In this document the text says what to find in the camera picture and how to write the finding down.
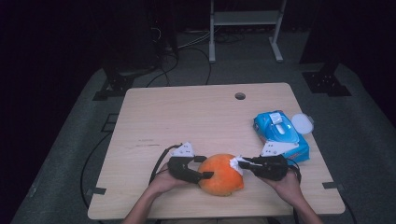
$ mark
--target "orange ball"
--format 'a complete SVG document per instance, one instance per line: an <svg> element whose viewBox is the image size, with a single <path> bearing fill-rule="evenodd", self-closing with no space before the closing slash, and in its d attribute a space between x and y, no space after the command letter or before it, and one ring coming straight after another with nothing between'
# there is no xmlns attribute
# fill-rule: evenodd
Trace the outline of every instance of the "orange ball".
<svg viewBox="0 0 396 224"><path fill-rule="evenodd" d="M231 154L217 154L207 158L198 168L198 172L214 172L210 179L201 179L198 185L205 192L217 196L230 196L233 191L242 189L242 176L230 166Z"/></svg>

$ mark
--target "dark background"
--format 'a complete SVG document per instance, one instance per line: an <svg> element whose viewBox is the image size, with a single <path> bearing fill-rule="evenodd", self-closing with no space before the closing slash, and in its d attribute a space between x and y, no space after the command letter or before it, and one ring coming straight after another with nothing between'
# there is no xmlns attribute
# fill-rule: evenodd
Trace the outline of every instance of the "dark background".
<svg viewBox="0 0 396 224"><path fill-rule="evenodd" d="M216 6L277 8L274 1ZM178 31L207 29L209 1L174 1ZM150 26L162 20L157 1L1 1L2 146L0 222L9 222L26 196L73 104L104 58L132 67L155 64ZM396 124L395 4L376 1L289 0L282 29L311 28L302 63L341 63Z"/></svg>

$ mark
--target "white metal stand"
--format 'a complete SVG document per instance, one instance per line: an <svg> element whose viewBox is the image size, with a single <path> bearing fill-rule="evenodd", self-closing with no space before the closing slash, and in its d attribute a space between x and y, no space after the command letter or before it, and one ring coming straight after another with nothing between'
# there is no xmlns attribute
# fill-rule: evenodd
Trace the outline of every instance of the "white metal stand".
<svg viewBox="0 0 396 224"><path fill-rule="evenodd" d="M279 10L271 11L225 11L215 12L214 1L210 0L210 40L209 40L209 61L216 61L215 54L215 26L217 25L262 25L275 24L274 36L269 37L271 48L275 54L276 61L283 62L283 57L277 46L277 38L282 23L283 14L285 12L287 0L282 1Z"/></svg>

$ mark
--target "wooden table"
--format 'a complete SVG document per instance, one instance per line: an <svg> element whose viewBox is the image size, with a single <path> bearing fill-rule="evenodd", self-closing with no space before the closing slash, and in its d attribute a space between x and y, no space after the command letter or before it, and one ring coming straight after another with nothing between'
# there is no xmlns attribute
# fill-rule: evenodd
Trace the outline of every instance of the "wooden table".
<svg viewBox="0 0 396 224"><path fill-rule="evenodd" d="M238 92L246 98L236 99ZM128 90L96 185L106 193L93 194L88 216L124 218L148 185L163 150L172 145L189 141L196 155L207 157L259 156L263 144L252 128L253 119L278 109L288 117L302 112L287 83ZM343 213L337 189L323 188L322 183L332 182L332 177L313 135L304 137L311 156L300 163L305 198L318 214ZM191 162L189 167L198 165ZM229 197L209 195L193 184L173 189L154 202L148 218L292 214L292 208L250 171L244 172L244 182L245 188Z"/></svg>

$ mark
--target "gray floor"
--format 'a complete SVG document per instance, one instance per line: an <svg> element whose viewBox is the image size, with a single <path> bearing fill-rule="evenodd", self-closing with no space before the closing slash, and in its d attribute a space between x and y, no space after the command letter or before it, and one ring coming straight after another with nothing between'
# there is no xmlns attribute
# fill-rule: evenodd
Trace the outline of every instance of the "gray floor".
<svg viewBox="0 0 396 224"><path fill-rule="evenodd" d="M358 223L394 223L395 129L356 74L342 64L335 75L352 96L329 97L311 93L302 72L317 71L322 64L299 64L308 33L280 34L278 44L285 59L283 63L276 62L268 36L270 34L245 35L244 40L231 45L217 44L217 62L211 65L208 84L289 83L303 112L315 121L313 135L334 181L344 188L340 193ZM180 34L178 44L196 37ZM193 47L208 53L207 44ZM175 62L174 58L166 57L163 69L171 68ZM134 88L145 88L161 72L158 70L137 78ZM168 76L171 86L190 86L205 85L208 74L209 63L205 55L198 50L185 49L180 52L177 67ZM89 203L90 189L95 187L110 141L102 127L109 114L119 113L123 100L122 97L92 100L105 80L103 70L92 74L13 223L97 223L87 217L87 208L80 194L80 176L93 152L82 178L84 197ZM150 87L166 85L166 79L159 77ZM322 218L326 223L352 223L347 210L342 215ZM279 220L293 223L292 217L280 217ZM119 220L102 222L120 223Z"/></svg>

